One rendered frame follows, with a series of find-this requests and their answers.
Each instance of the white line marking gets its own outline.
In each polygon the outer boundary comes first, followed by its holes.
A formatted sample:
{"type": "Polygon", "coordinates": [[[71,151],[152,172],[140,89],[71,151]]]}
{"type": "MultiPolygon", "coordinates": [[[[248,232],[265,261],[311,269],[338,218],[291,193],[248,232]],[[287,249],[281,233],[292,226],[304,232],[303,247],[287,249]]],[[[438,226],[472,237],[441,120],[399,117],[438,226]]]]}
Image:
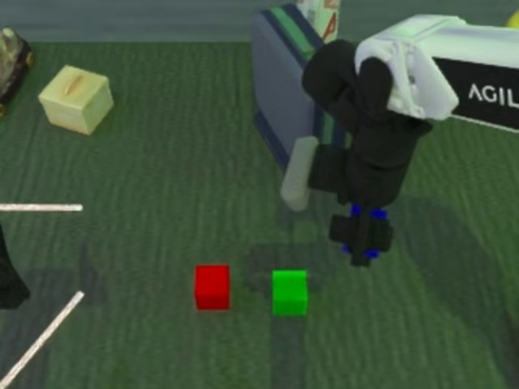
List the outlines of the white line marking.
{"type": "Polygon", "coordinates": [[[81,204],[0,204],[0,212],[81,212],[81,204]]]}
{"type": "Polygon", "coordinates": [[[12,369],[7,373],[7,375],[0,381],[0,389],[6,389],[18,374],[24,369],[24,367],[32,360],[32,358],[36,355],[40,348],[42,348],[45,342],[54,334],[54,332],[58,329],[59,326],[63,324],[66,317],[72,312],[72,310],[79,304],[79,302],[83,299],[84,293],[79,291],[77,292],[73,298],[69,301],[68,304],[62,309],[62,311],[56,316],[54,321],[43,331],[36,342],[34,342],[29,350],[20,358],[20,360],[12,367],[12,369]]]}

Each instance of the red block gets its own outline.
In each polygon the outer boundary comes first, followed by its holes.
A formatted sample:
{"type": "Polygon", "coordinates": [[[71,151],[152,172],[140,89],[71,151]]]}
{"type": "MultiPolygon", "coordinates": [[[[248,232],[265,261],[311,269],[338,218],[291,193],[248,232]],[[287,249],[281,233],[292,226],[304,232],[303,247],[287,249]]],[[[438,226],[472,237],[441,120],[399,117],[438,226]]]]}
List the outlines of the red block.
{"type": "Polygon", "coordinates": [[[195,268],[195,302],[198,310],[230,308],[228,265],[199,265],[195,268]]]}

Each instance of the green block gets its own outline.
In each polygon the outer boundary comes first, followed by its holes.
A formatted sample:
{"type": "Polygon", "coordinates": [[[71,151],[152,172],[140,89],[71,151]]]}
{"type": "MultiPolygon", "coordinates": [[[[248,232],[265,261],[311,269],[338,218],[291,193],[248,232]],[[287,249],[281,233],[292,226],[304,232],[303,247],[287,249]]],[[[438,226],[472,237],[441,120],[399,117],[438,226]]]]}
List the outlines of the green block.
{"type": "Polygon", "coordinates": [[[276,316],[304,316],[308,311],[306,270],[272,272],[272,313],[276,316]]]}

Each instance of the grass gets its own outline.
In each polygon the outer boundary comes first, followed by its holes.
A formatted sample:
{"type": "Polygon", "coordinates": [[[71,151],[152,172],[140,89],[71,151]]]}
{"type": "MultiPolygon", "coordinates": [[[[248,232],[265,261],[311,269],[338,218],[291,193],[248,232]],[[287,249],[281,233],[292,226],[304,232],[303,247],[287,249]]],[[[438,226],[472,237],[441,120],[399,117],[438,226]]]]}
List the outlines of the grass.
{"type": "Polygon", "coordinates": [[[280,204],[281,173],[251,123],[248,45],[35,51],[0,122],[0,201],[84,212],[2,215],[34,294],[0,314],[2,372],[77,289],[87,297],[15,387],[517,384],[517,137],[440,123],[389,210],[392,252],[359,271],[327,241],[332,199],[297,215],[280,204]],[[92,137],[53,128],[36,100],[65,64],[109,76],[116,106],[92,137]],[[195,311],[199,263],[231,265],[231,312],[195,311]],[[306,320],[271,317],[247,287],[271,267],[314,275],[306,320]]]}

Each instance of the pale yellow box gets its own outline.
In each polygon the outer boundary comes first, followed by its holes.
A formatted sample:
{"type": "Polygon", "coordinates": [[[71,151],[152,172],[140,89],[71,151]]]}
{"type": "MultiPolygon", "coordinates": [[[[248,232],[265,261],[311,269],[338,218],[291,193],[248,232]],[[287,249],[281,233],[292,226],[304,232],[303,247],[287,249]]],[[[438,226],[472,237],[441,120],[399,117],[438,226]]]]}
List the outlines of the pale yellow box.
{"type": "Polygon", "coordinates": [[[90,135],[114,106],[109,80],[65,66],[38,96],[49,122],[90,135]]]}

